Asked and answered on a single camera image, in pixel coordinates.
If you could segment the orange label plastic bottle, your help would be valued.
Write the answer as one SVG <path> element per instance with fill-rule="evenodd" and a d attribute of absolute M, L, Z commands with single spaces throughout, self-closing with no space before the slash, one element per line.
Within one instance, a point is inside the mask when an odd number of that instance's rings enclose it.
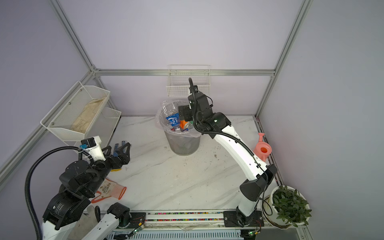
<path fill-rule="evenodd" d="M 180 128 L 181 128 L 181 131 L 185 131 L 190 125 L 190 122 L 188 121 L 185 121 L 185 120 L 181 120 L 180 121 Z"/>

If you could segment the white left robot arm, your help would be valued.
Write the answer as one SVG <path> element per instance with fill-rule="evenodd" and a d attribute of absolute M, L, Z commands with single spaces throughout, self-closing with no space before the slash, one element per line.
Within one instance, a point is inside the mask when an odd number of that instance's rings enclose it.
<path fill-rule="evenodd" d="M 81 141 L 79 152 L 89 160 L 78 159 L 60 175 L 62 189 L 43 214 L 42 240 L 67 239 L 111 170 L 130 162 L 130 148 L 125 143 L 113 152 L 110 146 L 102 149 L 96 138 Z"/>

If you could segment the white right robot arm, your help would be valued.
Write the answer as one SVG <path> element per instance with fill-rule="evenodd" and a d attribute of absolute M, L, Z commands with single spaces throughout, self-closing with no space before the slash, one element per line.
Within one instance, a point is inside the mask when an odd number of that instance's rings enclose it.
<path fill-rule="evenodd" d="M 243 197 L 235 211 L 235 224 L 245 227 L 253 222 L 260 197 L 274 179 L 277 167 L 257 157 L 240 138 L 231 121 L 223 113 L 213 112 L 209 99 L 202 92 L 191 93 L 189 106 L 179 107 L 180 118 L 192 121 L 194 129 L 201 135 L 209 135 L 219 143 L 245 174 L 247 179 L 240 185 Z"/>

